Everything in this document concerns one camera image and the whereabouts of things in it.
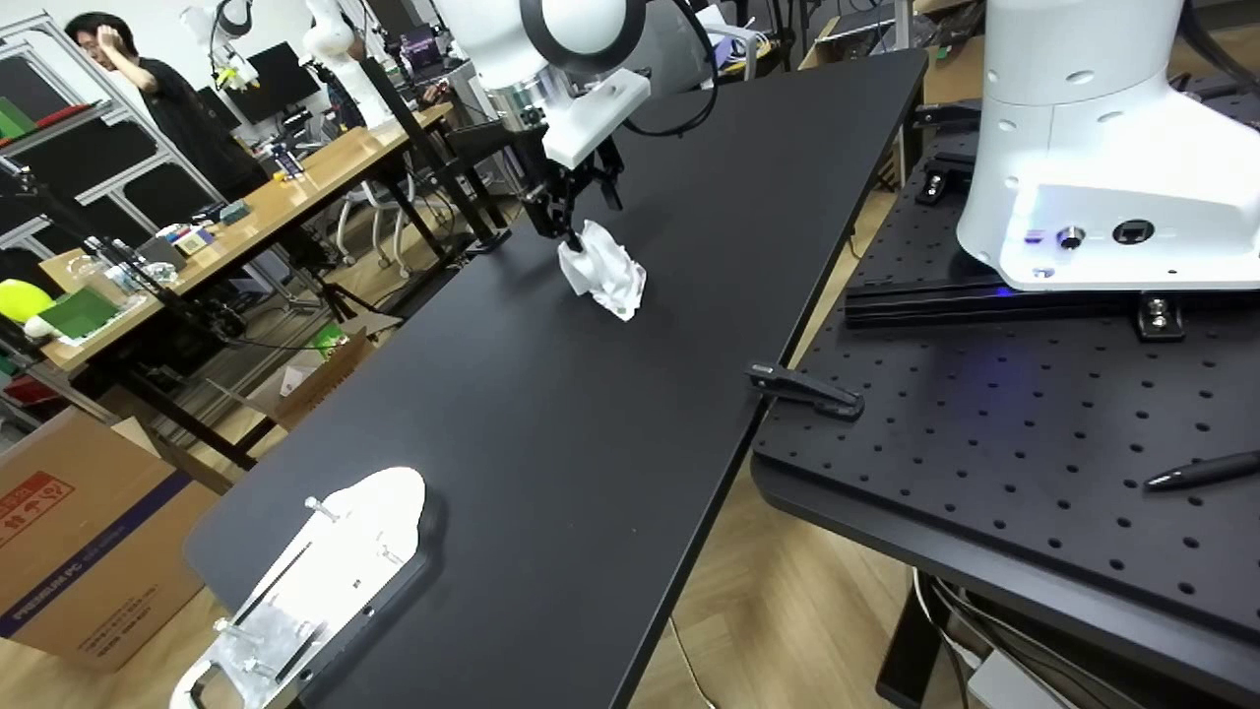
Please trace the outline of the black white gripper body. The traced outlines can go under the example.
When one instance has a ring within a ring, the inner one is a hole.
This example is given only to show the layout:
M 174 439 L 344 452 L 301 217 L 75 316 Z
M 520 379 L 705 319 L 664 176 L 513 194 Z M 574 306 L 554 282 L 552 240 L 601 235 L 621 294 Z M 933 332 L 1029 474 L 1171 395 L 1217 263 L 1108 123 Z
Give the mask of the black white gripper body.
M 527 210 L 549 214 L 552 188 L 578 197 L 597 186 L 597 156 L 621 163 L 615 135 L 645 97 L 651 79 L 626 66 L 594 79 L 573 79 L 554 66 L 537 71 L 523 108 Z

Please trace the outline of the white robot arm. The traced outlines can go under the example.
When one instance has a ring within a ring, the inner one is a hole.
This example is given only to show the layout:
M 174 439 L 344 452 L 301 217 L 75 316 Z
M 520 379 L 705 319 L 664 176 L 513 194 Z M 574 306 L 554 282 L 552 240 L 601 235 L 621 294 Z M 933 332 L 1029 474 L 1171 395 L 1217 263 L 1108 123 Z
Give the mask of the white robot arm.
M 615 186 L 618 131 L 705 89 L 716 59 L 689 0 L 432 0 L 494 113 L 531 137 L 527 217 L 574 246 L 574 197 Z

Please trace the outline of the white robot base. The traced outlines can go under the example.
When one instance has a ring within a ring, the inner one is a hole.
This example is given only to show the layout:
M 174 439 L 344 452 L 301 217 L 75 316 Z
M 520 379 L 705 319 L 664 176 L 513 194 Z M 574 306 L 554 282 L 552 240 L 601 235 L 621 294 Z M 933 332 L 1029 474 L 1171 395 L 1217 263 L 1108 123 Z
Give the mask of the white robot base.
M 1260 135 L 1171 84 L 1183 8 L 985 0 L 956 246 L 1007 289 L 1260 289 Z

